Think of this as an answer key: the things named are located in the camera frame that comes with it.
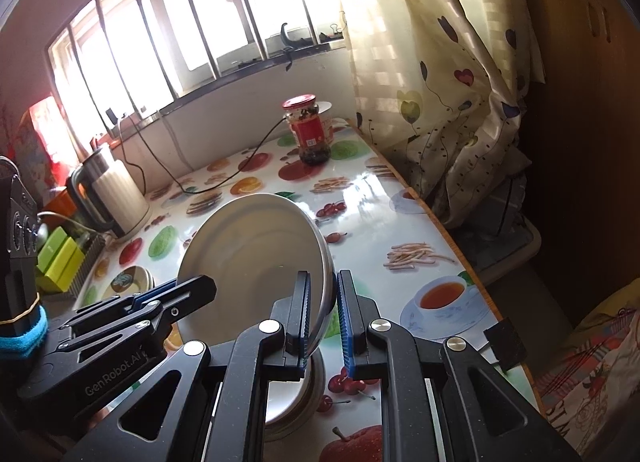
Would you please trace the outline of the cream patterned plate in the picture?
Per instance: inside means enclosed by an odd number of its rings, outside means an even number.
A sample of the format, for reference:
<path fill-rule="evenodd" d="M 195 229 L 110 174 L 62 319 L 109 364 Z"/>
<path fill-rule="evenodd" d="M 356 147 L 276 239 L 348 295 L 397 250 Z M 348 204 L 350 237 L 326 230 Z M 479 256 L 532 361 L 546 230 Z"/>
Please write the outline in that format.
<path fill-rule="evenodd" d="M 146 268 L 130 266 L 112 279 L 103 292 L 101 300 L 108 300 L 113 296 L 126 297 L 131 294 L 145 293 L 152 290 L 154 286 L 154 278 Z"/>

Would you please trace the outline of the wide white ceramic bowl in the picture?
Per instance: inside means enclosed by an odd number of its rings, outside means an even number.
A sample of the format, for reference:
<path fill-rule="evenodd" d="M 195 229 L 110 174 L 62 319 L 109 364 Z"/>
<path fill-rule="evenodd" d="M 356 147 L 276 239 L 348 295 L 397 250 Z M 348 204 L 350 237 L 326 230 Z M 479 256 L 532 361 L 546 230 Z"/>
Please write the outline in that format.
<path fill-rule="evenodd" d="M 215 299 L 178 321 L 184 342 L 233 340 L 268 318 L 276 300 L 289 297 L 299 271 L 311 278 L 308 350 L 326 333 L 335 302 L 334 263 L 310 214 L 271 193 L 254 193 L 214 211 L 183 256 L 177 280 L 212 278 Z"/>

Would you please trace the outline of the tall white ceramic bowl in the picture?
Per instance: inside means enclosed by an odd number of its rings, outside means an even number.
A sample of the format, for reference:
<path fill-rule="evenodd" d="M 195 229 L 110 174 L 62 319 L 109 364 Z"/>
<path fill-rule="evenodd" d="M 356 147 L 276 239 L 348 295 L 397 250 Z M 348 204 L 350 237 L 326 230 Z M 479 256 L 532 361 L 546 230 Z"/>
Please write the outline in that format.
<path fill-rule="evenodd" d="M 326 384 L 326 368 L 320 350 L 307 362 L 298 382 L 271 382 L 268 388 L 265 442 L 275 442 L 299 430 L 316 413 Z"/>

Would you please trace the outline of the striped cardboard tray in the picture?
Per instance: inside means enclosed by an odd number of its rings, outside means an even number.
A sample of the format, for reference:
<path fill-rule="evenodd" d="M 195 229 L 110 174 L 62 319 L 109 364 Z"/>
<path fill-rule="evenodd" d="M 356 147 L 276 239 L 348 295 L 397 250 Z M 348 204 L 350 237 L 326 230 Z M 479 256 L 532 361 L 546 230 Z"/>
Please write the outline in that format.
<path fill-rule="evenodd" d="M 91 274 L 94 265 L 98 262 L 105 245 L 106 240 L 103 236 L 95 236 L 91 239 L 87 254 L 76 270 L 72 283 L 70 284 L 70 289 L 68 290 L 68 294 L 73 298 L 78 298 L 80 295 L 82 287 L 86 283 L 89 274 Z"/>

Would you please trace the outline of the lower yellow-green box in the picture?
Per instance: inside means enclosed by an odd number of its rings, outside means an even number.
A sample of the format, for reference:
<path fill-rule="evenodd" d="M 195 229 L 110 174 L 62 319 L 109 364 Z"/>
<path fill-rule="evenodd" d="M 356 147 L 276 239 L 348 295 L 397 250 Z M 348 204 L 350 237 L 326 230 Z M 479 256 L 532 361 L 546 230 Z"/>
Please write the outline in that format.
<path fill-rule="evenodd" d="M 38 288 L 46 294 L 66 293 L 74 278 L 76 270 L 85 258 L 73 238 L 68 237 L 60 252 L 44 274 L 37 274 Z"/>

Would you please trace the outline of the upper green box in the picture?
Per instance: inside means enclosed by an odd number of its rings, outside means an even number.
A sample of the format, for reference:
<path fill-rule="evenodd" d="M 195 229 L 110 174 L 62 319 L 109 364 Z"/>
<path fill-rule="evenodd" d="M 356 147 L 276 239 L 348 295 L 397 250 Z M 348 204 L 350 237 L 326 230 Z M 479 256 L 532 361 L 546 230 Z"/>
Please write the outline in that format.
<path fill-rule="evenodd" d="M 68 235 L 62 227 L 55 228 L 49 234 L 46 243 L 38 253 L 37 274 L 44 274 L 47 271 L 67 238 Z"/>

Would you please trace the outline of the white electric kettle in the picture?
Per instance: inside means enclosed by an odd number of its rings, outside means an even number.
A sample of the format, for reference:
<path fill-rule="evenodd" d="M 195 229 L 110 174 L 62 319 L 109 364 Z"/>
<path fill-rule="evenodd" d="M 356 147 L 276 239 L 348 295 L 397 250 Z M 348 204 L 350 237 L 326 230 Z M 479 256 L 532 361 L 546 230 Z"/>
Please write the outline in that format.
<path fill-rule="evenodd" d="M 151 208 L 125 164 L 101 144 L 68 176 L 66 189 L 96 231 L 123 239 L 149 219 Z"/>

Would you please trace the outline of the orange plastic container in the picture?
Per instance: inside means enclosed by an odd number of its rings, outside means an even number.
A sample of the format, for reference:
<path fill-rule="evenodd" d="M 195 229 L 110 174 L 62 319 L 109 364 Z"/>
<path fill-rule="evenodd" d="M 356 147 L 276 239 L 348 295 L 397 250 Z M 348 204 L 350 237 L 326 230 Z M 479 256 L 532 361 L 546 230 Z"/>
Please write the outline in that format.
<path fill-rule="evenodd" d="M 43 207 L 43 211 L 47 212 L 43 220 L 49 226 L 58 226 L 64 224 L 66 219 L 73 217 L 77 208 L 67 189 L 61 188 L 52 191 L 52 199 Z"/>

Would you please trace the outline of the black binder clip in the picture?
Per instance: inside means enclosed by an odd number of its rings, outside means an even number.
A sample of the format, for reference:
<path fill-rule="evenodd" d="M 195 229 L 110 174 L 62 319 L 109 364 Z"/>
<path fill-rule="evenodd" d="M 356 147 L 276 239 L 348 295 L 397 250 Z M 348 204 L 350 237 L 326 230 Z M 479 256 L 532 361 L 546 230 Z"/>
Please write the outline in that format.
<path fill-rule="evenodd" d="M 503 372 L 526 360 L 527 349 L 509 318 L 502 319 L 483 333 Z"/>

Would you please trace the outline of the floral bedding fabric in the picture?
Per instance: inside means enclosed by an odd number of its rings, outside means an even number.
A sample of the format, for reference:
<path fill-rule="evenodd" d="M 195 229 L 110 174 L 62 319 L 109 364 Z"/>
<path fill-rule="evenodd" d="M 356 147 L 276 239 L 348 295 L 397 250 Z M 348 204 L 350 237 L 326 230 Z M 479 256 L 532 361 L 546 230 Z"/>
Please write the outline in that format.
<path fill-rule="evenodd" d="M 581 455 L 639 395 L 639 281 L 593 309 L 539 378 L 542 412 Z"/>

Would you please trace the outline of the red label sauce jar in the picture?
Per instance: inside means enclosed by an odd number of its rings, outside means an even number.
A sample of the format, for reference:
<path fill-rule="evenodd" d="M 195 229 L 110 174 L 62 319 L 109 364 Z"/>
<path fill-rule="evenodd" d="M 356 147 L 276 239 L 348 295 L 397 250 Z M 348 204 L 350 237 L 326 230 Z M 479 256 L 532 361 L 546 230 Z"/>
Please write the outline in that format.
<path fill-rule="evenodd" d="M 282 104 L 288 128 L 294 135 L 299 159 L 310 166 L 321 165 L 331 156 L 330 121 L 320 113 L 317 97 L 303 94 Z"/>

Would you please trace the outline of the heart pattern curtain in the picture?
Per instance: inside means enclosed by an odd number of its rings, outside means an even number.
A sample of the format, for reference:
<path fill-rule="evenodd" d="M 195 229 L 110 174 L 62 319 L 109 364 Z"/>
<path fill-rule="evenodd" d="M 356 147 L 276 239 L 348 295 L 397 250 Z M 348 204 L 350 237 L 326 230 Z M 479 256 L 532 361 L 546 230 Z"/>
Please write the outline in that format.
<path fill-rule="evenodd" d="M 516 159 L 542 62 L 526 0 L 341 0 L 356 122 L 455 227 Z"/>

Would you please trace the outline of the window frame with bars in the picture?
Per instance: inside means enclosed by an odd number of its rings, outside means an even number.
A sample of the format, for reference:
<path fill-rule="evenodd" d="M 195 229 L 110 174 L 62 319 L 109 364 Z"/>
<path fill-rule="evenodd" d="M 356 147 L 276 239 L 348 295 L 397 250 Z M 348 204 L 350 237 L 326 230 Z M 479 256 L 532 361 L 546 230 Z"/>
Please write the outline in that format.
<path fill-rule="evenodd" d="M 340 40 L 340 0 L 88 0 L 48 59 L 83 144 L 258 61 Z"/>

